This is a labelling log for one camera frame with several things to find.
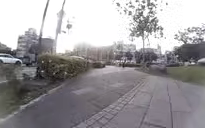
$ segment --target road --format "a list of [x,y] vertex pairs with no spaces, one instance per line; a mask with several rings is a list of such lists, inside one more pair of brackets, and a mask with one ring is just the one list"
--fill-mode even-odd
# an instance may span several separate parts
[[107,107],[143,81],[133,68],[94,69],[5,121],[0,128],[69,128]]

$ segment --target brick sidewalk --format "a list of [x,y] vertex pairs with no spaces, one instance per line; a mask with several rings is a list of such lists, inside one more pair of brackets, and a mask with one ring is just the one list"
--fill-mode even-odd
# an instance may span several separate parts
[[149,76],[118,101],[73,128],[186,128],[186,99],[170,79]]

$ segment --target tall building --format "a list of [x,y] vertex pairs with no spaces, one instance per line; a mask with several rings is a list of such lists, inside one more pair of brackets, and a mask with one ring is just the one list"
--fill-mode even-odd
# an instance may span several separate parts
[[37,44],[38,35],[36,33],[36,29],[29,28],[28,31],[25,31],[24,35],[20,35],[18,37],[17,44],[17,57],[24,57],[29,54],[29,49],[31,45]]
[[[29,28],[25,31],[24,35],[18,37],[17,45],[17,57],[29,56],[30,54],[35,54],[38,48],[38,35],[36,29]],[[53,52],[54,39],[42,38],[41,39],[41,53],[52,53]]]

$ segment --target shrub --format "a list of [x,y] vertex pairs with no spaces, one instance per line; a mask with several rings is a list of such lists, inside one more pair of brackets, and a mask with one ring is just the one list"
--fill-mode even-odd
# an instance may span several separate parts
[[140,67],[140,64],[130,64],[130,63],[126,63],[125,67]]
[[131,64],[131,63],[125,63],[125,67],[141,67],[140,64]]
[[93,68],[104,68],[105,64],[102,62],[93,62],[92,66],[93,66]]
[[52,80],[73,77],[88,68],[85,60],[50,54],[39,56],[38,66],[42,76]]

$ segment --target pole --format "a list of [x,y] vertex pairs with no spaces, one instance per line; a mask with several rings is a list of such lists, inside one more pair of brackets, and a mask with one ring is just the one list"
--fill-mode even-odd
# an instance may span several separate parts
[[[50,0],[47,1],[46,3],[46,6],[44,8],[44,14],[43,14],[43,18],[42,18],[42,23],[41,23],[41,29],[40,29],[40,34],[39,34],[39,40],[38,40],[38,51],[36,52],[36,55],[35,55],[35,60],[37,62],[37,59],[38,59],[38,55],[41,54],[41,48],[42,48],[42,42],[41,42],[41,39],[42,39],[42,35],[43,35],[43,28],[44,28],[44,22],[45,22],[45,17],[46,17],[46,14],[47,14],[47,10],[48,10],[48,5],[49,5],[49,2]],[[36,70],[36,77],[37,78],[40,78],[41,75],[40,75],[40,67],[37,66],[37,70]]]
[[58,34],[61,32],[62,19],[63,19],[63,16],[64,16],[64,11],[63,10],[64,10],[64,6],[65,6],[65,2],[66,2],[66,0],[63,1],[62,9],[59,12],[59,20],[58,20],[58,23],[57,23],[57,30],[56,30],[56,33],[55,33],[55,40],[54,40],[54,45],[53,45],[53,53],[56,53]]
[[43,14],[43,19],[42,19],[42,23],[41,23],[41,29],[40,29],[40,34],[39,34],[39,47],[38,47],[38,54],[41,53],[41,45],[42,45],[42,35],[43,35],[43,28],[44,28],[44,22],[45,22],[45,17],[46,17],[46,14],[47,14],[47,10],[48,10],[48,5],[49,5],[49,2],[50,0],[47,1],[46,3],[46,6],[45,6],[45,9],[44,9],[44,14]]

